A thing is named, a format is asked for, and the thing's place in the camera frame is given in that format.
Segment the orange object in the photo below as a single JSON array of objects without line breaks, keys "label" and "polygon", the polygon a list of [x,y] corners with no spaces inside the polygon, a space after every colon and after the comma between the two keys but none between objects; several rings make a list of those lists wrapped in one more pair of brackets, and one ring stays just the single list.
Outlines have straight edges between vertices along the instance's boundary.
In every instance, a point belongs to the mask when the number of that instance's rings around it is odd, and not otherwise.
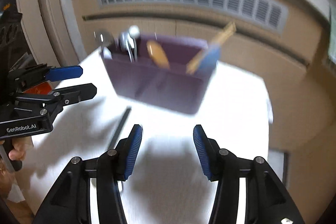
[{"label": "orange object", "polygon": [[24,93],[33,93],[33,94],[48,94],[53,88],[49,82],[44,82],[39,85],[33,86],[32,88],[26,90]]},{"label": "orange object", "polygon": [[6,4],[6,5],[3,7],[3,10],[7,10],[10,6],[11,6],[10,3]]},{"label": "orange object", "polygon": [[169,69],[168,58],[159,43],[154,40],[147,41],[147,51],[150,58],[159,68]]}]

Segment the wooden handle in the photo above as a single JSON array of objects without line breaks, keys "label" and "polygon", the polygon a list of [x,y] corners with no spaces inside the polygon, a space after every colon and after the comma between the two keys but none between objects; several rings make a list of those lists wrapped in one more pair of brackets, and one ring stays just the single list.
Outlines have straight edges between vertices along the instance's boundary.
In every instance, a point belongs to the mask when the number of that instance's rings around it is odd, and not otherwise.
[{"label": "wooden handle", "polygon": [[234,33],[236,32],[236,24],[234,22],[230,22],[227,24],[224,29],[216,34],[212,39],[211,43],[215,43],[218,45],[223,45],[224,42]]},{"label": "wooden handle", "polygon": [[[224,42],[236,32],[236,24],[234,22],[228,23],[222,31],[216,34],[211,39],[211,44],[217,44],[219,46],[223,45]],[[186,66],[187,74],[194,74],[198,69],[202,59],[207,54],[208,49],[199,51],[188,63]]]}]

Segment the purple storage bin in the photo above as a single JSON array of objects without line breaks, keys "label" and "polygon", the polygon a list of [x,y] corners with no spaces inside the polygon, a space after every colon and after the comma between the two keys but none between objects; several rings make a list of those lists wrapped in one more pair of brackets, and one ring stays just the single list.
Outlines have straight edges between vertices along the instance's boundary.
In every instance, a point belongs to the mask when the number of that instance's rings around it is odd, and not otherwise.
[{"label": "purple storage bin", "polygon": [[[158,68],[149,58],[147,41],[161,44],[170,62],[170,69]],[[104,58],[106,71],[118,95],[186,114],[197,113],[215,65],[194,75],[186,75],[186,64],[207,42],[189,37],[141,34],[137,40],[138,62],[128,55],[113,53]]]}]

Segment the white desk surface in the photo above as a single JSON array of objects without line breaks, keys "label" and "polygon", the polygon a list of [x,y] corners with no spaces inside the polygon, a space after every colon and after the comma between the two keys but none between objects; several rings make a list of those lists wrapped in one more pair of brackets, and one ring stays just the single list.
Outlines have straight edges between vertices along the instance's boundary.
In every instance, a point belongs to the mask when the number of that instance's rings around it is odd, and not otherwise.
[{"label": "white desk surface", "polygon": [[[72,157],[86,160],[106,151],[127,106],[132,111],[120,137],[127,137],[135,123],[143,126],[134,171],[121,193],[129,224],[208,223],[217,183],[203,175],[193,143],[196,124],[238,157],[267,159],[268,93],[261,78],[220,62],[199,112],[186,115],[118,97],[98,51],[81,66],[80,78],[59,87],[93,83],[97,95],[65,107],[51,133],[33,136],[35,147],[16,174],[34,213]],[[241,181],[237,223],[244,223],[244,189]],[[92,223],[99,223],[93,186],[90,192]]]}]

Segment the finger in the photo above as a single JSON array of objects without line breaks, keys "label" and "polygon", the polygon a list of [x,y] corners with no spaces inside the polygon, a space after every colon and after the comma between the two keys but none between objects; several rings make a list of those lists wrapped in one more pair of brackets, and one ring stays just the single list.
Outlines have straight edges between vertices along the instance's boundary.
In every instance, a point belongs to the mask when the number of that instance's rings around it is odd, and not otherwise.
[{"label": "finger", "polygon": [[27,152],[25,151],[25,152],[23,152],[23,155],[22,155],[22,157],[20,158],[20,160],[25,160],[25,158],[26,158],[26,155],[27,155]]},{"label": "finger", "polygon": [[20,160],[24,153],[24,151],[17,151],[13,149],[9,152],[8,157],[10,158],[10,160]]},{"label": "finger", "polygon": [[29,148],[34,147],[32,137],[14,138],[12,140],[14,149],[17,151],[27,151]]}]

